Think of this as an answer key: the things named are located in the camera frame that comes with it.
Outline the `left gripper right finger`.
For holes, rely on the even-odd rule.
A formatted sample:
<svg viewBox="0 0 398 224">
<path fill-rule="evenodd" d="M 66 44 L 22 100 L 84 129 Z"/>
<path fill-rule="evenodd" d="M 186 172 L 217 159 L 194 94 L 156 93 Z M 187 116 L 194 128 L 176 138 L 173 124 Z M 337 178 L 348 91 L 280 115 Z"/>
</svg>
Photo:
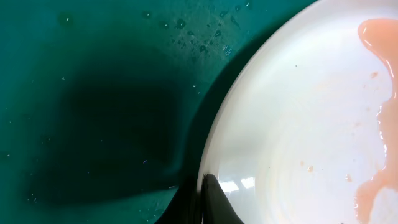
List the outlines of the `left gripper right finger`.
<svg viewBox="0 0 398 224">
<path fill-rule="evenodd" d="M 243 224 L 213 174 L 203 178 L 201 210 L 203 224 Z"/>
</svg>

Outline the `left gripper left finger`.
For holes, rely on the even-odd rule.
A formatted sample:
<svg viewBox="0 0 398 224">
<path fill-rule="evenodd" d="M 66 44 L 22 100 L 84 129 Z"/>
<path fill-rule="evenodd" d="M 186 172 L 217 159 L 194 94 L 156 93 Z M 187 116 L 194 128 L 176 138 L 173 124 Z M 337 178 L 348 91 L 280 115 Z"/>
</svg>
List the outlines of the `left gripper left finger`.
<svg viewBox="0 0 398 224">
<path fill-rule="evenodd" d="M 199 224 L 197 180 L 189 177 L 179 186 L 164 213 L 155 224 Z"/>
</svg>

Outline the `white plate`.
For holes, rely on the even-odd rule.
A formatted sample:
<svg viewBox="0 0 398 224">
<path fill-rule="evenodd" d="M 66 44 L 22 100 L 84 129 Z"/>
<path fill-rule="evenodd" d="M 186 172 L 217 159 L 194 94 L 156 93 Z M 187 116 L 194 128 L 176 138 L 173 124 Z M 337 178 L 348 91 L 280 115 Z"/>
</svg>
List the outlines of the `white plate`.
<svg viewBox="0 0 398 224">
<path fill-rule="evenodd" d="M 387 186 L 358 197 L 386 169 L 380 129 L 396 99 L 389 67 L 362 26 L 397 19 L 397 1 L 317 1 L 279 28 L 229 89 L 199 175 L 227 199 L 223 223 L 396 223 Z"/>
</svg>

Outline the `teal plastic tray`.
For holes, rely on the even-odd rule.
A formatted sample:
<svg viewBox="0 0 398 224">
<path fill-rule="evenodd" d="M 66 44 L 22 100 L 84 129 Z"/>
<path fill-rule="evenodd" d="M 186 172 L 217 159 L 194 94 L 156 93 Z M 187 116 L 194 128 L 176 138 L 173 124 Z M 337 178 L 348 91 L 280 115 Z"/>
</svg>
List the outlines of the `teal plastic tray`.
<svg viewBox="0 0 398 224">
<path fill-rule="evenodd" d="M 155 223 L 308 1 L 2 1 L 1 222 Z"/>
</svg>

